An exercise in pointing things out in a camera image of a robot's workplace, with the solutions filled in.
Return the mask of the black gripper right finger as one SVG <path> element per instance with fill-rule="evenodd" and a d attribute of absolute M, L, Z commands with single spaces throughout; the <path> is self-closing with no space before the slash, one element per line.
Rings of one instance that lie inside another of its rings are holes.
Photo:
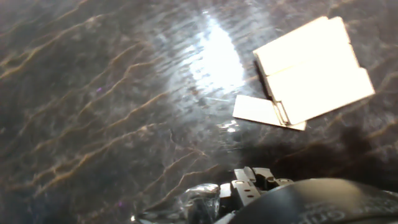
<path fill-rule="evenodd" d="M 253 168 L 252 170 L 256 178 L 254 185 L 260 190 L 272 190 L 283 185 L 293 184 L 293 180 L 274 177 L 270 169 Z"/>

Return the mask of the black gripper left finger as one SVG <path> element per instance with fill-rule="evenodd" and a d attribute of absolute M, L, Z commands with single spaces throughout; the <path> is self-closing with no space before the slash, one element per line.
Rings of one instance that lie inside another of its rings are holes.
<path fill-rule="evenodd" d="M 229 223 L 245 206 L 261 196 L 251 168 L 234 170 L 235 179 L 225 184 L 200 184 L 179 197 L 186 223 Z"/>

